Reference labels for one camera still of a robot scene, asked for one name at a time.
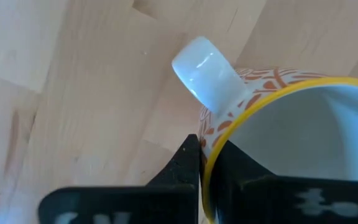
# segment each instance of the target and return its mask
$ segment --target yellow mug rim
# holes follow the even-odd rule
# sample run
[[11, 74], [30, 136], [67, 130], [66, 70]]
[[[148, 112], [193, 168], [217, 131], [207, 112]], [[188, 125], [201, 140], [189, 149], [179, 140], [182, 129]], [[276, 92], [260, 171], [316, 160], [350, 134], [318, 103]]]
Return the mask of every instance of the yellow mug rim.
[[211, 224], [214, 223], [214, 212], [209, 204], [209, 182], [211, 180], [212, 169], [215, 165], [216, 159], [219, 156], [219, 153], [222, 151], [222, 148], [226, 141], [229, 139], [231, 134], [250, 116], [258, 112], [264, 106], [267, 106], [269, 103], [285, 96], [290, 93], [294, 93], [299, 90], [304, 90], [307, 88], [327, 86], [327, 85], [351, 85], [358, 86], [358, 78], [352, 77], [326, 77], [326, 78], [317, 78], [312, 80], [305, 80], [303, 82], [295, 83], [292, 85], [288, 85], [281, 90], [277, 90], [276, 92], [267, 95], [262, 98], [258, 102], [254, 103], [247, 110], [242, 112], [231, 124], [226, 128], [225, 132], [223, 132], [222, 136], [218, 139], [215, 146], [212, 149], [211, 154], [207, 160], [207, 163], [204, 168], [203, 174], [203, 188], [202, 190], [202, 199], [203, 199], [203, 208], [205, 215]]

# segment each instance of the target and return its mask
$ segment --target ceramic mug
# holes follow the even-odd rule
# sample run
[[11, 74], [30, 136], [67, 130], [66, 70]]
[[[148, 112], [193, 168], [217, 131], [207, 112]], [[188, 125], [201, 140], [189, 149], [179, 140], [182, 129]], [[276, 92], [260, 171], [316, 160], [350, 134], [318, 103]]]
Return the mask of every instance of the ceramic mug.
[[179, 79], [204, 105], [203, 206], [225, 142], [277, 175], [358, 180], [358, 79], [294, 68], [234, 70], [198, 37], [173, 60]]

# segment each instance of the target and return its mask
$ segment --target mug handle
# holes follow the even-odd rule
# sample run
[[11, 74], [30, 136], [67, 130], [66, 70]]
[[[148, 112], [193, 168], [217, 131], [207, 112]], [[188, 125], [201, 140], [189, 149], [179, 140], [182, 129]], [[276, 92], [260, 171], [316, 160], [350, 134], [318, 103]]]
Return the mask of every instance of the mug handle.
[[205, 37], [197, 37], [181, 50], [172, 67], [187, 89], [217, 116], [246, 91], [240, 76]]

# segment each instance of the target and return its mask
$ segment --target black plastic piece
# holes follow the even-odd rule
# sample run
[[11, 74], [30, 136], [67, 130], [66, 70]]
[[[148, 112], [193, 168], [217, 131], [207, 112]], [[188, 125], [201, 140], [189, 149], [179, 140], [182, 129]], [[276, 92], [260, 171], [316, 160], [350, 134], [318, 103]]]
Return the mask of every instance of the black plastic piece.
[[227, 142], [212, 173], [219, 223], [358, 223], [358, 182], [282, 177]]
[[200, 144], [189, 135], [172, 160], [145, 187], [70, 187], [40, 203], [41, 224], [197, 223]]

